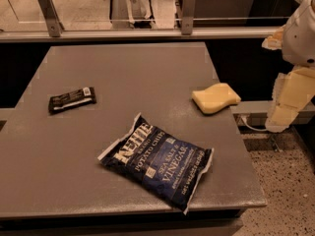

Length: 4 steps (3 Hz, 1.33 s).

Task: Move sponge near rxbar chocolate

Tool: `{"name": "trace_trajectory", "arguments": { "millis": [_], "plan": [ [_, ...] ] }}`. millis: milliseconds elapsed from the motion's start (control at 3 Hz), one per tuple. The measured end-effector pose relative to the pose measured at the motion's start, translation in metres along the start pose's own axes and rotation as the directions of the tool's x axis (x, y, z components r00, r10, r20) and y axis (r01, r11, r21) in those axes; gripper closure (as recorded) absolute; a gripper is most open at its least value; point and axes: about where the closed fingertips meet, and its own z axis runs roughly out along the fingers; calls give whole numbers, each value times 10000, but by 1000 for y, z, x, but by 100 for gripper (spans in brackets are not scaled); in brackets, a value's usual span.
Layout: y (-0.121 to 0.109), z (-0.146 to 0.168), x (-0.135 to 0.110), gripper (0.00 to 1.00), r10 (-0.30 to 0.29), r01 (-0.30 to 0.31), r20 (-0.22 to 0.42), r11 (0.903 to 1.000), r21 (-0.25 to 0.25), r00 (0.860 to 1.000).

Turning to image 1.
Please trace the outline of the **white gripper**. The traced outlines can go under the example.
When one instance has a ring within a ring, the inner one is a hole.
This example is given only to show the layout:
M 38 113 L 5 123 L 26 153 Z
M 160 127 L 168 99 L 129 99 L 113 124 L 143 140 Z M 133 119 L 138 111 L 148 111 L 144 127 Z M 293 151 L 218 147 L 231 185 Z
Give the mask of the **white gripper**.
M 314 0 L 303 0 L 285 26 L 264 39 L 262 47 L 282 50 L 285 61 L 299 65 L 288 74 L 279 73 L 275 80 L 265 127 L 269 132 L 280 133 L 315 96 Z

